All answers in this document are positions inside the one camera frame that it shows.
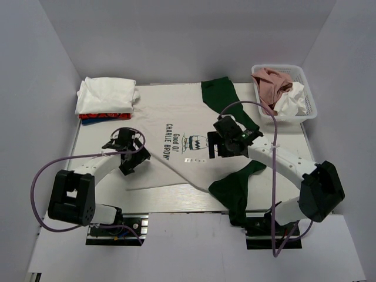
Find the white green Charlie Brown t-shirt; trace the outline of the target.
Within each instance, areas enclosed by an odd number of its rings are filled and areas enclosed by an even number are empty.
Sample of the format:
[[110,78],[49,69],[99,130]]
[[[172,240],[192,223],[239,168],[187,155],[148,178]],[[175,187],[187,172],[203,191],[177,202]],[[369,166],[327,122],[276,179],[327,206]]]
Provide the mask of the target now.
[[201,83],[202,102],[150,103],[136,107],[131,119],[146,136],[146,147],[157,164],[176,172],[184,181],[209,192],[229,211],[230,223],[247,226],[246,207],[249,177],[266,168],[244,156],[209,158],[207,133],[214,131],[217,115],[232,104],[226,114],[238,125],[257,126],[238,103],[228,77]]

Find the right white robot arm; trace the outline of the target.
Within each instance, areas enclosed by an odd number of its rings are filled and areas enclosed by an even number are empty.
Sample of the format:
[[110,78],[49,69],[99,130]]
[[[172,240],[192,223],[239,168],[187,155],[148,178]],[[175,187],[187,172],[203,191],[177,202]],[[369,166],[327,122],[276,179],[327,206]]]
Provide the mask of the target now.
[[302,219],[322,222],[345,198],[335,166],[293,155],[272,144],[259,130],[242,130],[230,116],[221,117],[208,132],[209,157],[244,156],[279,173],[296,188],[298,197],[278,204],[265,219],[266,229],[279,234],[289,223]]

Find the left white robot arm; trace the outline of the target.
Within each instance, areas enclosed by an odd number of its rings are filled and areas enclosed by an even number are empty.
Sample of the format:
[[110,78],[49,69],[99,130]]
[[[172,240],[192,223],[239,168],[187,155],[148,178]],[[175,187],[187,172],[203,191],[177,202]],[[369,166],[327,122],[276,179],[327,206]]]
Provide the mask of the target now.
[[127,176],[150,159],[150,153],[136,135],[142,134],[122,127],[117,136],[111,136],[102,146],[99,156],[74,170],[57,172],[48,206],[49,218],[79,226],[100,224],[110,234],[119,234],[124,228],[122,209],[97,204],[95,187],[112,171],[118,169]]

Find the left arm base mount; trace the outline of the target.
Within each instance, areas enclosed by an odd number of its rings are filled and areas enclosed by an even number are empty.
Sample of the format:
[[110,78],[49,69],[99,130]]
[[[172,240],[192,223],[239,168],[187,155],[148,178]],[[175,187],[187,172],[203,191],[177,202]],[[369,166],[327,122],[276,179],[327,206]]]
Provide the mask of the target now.
[[148,214],[123,214],[118,223],[124,227],[111,229],[89,228],[86,236],[87,246],[141,246],[149,225]]

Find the pink t-shirt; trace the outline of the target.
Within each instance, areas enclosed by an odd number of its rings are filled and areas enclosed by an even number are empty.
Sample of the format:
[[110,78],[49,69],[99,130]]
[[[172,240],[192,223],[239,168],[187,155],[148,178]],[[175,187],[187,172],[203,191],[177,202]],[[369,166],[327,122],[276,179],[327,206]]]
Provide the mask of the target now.
[[277,115],[274,106],[283,93],[291,90],[293,86],[291,76],[274,69],[261,68],[254,72],[251,77],[257,86],[261,104],[270,110],[274,116]]

